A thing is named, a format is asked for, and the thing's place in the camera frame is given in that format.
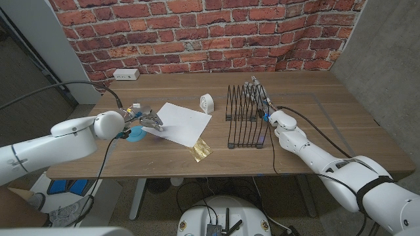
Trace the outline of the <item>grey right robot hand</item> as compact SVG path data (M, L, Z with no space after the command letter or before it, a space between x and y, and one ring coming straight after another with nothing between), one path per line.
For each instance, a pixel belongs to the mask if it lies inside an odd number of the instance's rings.
M251 83L245 82L243 93L256 104L257 109L261 110L264 113L263 116L268 119L276 111L276 108L260 81L255 76L251 76L251 79Z

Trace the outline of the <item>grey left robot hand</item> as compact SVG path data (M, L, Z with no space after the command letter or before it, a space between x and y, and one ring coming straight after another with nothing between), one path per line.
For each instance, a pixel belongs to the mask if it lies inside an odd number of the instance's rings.
M144 127L154 128L159 132L163 131L163 121L150 106L134 103L123 112L123 118L128 124L139 120Z

